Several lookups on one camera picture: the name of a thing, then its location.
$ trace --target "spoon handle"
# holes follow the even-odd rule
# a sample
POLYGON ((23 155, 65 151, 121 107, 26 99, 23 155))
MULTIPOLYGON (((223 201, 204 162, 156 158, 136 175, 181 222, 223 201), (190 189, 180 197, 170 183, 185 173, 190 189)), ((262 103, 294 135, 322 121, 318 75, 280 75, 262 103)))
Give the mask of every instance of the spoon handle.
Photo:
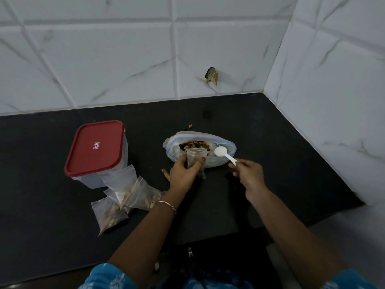
POLYGON ((228 155, 227 153, 225 156, 235 165, 236 160, 232 156, 228 155))

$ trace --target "blue clothing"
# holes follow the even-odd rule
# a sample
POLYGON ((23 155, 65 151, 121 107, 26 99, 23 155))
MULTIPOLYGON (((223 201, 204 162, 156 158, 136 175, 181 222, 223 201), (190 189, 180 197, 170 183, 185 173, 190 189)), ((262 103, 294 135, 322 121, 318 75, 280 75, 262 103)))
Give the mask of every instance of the blue clothing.
MULTIPOLYGON (((197 281, 194 278, 188 279, 183 289, 252 289, 253 286, 240 280, 231 272, 221 272, 224 275, 226 283, 205 279, 197 281)), ((93 268, 85 283, 79 289, 135 289, 135 284, 131 279, 111 264, 100 264, 93 268)), ((353 269, 342 270, 337 276, 333 276, 332 280, 326 282, 321 289, 375 289, 376 287, 362 279, 353 269)))

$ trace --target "left hand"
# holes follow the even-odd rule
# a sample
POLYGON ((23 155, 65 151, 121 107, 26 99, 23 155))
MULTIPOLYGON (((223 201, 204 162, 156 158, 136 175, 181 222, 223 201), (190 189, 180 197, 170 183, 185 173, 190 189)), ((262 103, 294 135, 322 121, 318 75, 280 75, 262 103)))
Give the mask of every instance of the left hand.
POLYGON ((179 157, 178 161, 171 168, 170 173, 168 173, 165 169, 162 169, 164 176, 170 182, 170 191, 180 192, 183 195, 185 195, 190 189, 195 176, 200 168, 205 164, 206 158, 202 157, 189 169, 184 168, 186 160, 186 154, 179 157))

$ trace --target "white plastic spoon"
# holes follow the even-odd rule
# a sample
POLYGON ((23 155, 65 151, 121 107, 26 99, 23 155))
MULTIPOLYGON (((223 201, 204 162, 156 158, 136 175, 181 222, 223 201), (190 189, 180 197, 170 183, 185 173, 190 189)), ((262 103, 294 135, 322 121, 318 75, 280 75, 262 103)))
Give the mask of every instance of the white plastic spoon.
POLYGON ((215 148, 214 153, 218 157, 226 156, 235 165, 236 160, 227 154, 227 148, 226 147, 219 146, 219 147, 215 148))

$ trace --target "black countertop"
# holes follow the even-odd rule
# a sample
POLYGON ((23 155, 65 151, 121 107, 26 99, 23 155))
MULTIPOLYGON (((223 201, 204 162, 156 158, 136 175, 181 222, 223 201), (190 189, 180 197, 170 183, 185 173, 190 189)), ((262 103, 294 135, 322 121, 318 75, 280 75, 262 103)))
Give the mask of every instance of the black countertop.
MULTIPOLYGON (((0 117, 0 284, 105 262, 145 211, 137 210, 98 237, 90 202, 104 188, 88 189, 64 174, 75 131, 85 123, 120 120, 129 164, 159 190, 161 168, 173 163, 163 141, 193 124, 233 141, 236 157, 262 164, 265 181, 305 223, 362 202, 263 94, 76 109, 0 117)), ((227 165, 206 169, 178 210, 165 246, 262 227, 257 212, 227 165)))

